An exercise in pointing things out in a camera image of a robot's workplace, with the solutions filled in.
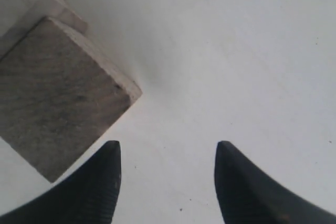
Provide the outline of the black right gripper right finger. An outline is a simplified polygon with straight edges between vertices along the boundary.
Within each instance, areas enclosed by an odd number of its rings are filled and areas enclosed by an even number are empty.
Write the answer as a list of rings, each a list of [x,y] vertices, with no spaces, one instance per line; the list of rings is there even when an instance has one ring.
[[[224,223],[335,223],[335,215],[268,176],[229,141],[218,142],[214,184]]]

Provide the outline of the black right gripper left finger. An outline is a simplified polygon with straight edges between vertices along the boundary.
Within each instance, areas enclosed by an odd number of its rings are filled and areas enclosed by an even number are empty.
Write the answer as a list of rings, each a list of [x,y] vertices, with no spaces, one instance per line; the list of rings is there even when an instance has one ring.
[[[112,223],[121,187],[121,148],[105,142],[69,177],[1,216],[1,223]]]

